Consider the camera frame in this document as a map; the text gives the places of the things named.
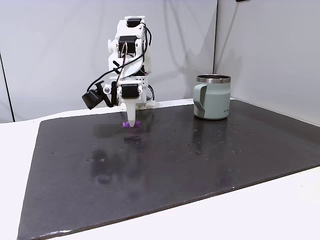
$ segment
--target white wall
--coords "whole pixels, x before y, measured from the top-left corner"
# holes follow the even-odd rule
[[[145,15],[157,101],[191,98],[212,73],[217,0],[0,0],[0,46],[18,121],[84,109],[119,20]]]
[[[0,62],[0,124],[12,122],[8,93],[5,84],[3,69]]]
[[[219,0],[216,34],[232,97],[320,125],[320,1]]]

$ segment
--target wire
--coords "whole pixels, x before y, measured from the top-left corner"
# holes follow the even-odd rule
[[[152,40],[152,34],[151,34],[149,28],[147,28],[147,25],[146,25],[144,22],[142,22],[141,24],[144,25],[145,29],[148,31],[148,33],[149,33],[149,35],[150,35],[150,41],[149,41],[149,46],[150,46],[150,45],[151,45],[151,40]]]
[[[147,43],[147,42],[148,42],[147,30],[144,31],[144,35],[145,35],[145,42]],[[132,60],[132,61],[129,61],[129,62],[127,62],[127,63],[125,63],[125,64],[123,64],[123,65],[121,65],[121,66],[118,66],[117,68],[114,68],[114,69],[112,69],[112,70],[110,70],[110,71],[105,72],[105,73],[102,74],[100,77],[98,77],[96,80],[94,80],[94,81],[89,85],[89,87],[87,88],[86,91],[89,92],[90,89],[91,89],[91,87],[92,87],[96,82],[100,81],[104,76],[106,76],[106,75],[108,75],[108,74],[110,74],[110,73],[113,73],[114,71],[116,71],[116,70],[118,70],[118,69],[124,68],[125,66],[127,66],[127,65],[129,65],[129,64],[131,64],[131,63],[139,60],[140,58],[142,58],[142,57],[146,54],[147,49],[148,49],[148,44],[145,45],[145,48],[144,48],[144,50],[143,50],[143,52],[142,52],[142,54],[141,54],[140,56],[138,56],[137,58],[135,58],[135,59]]]
[[[127,59],[127,53],[128,53],[128,46],[127,46],[127,42],[124,42],[123,46],[122,46],[122,49],[121,49],[121,53],[120,54],[123,54],[124,53],[124,56],[123,56],[123,62],[122,62],[122,66],[126,63],[126,59]],[[116,79],[116,87],[118,87],[118,81],[120,79],[120,76],[122,75],[122,73],[124,72],[124,69],[125,67],[123,66],[121,68],[121,71],[118,75],[118,78]]]
[[[154,89],[152,88],[151,85],[149,85],[148,88],[150,89],[150,91],[151,91],[151,93],[152,93],[152,97],[151,97],[151,98],[152,98],[153,100],[155,100],[155,91],[154,91]]]

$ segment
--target mug handle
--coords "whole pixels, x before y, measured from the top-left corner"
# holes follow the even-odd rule
[[[194,105],[200,110],[205,112],[205,108],[200,102],[201,89],[207,87],[206,84],[198,84],[193,89],[193,102]]]

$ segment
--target stainless steel rim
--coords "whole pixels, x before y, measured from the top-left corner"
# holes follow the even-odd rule
[[[231,77],[219,74],[204,74],[197,76],[196,81],[205,84],[227,84],[231,82]]]

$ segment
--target white table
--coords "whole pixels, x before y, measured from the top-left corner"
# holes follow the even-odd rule
[[[160,102],[159,107],[189,104],[193,104],[192,99]],[[119,107],[75,110],[0,124],[0,239],[17,239],[40,122],[120,111]],[[63,236],[59,240],[318,240],[319,222],[320,167],[317,167],[143,217]]]

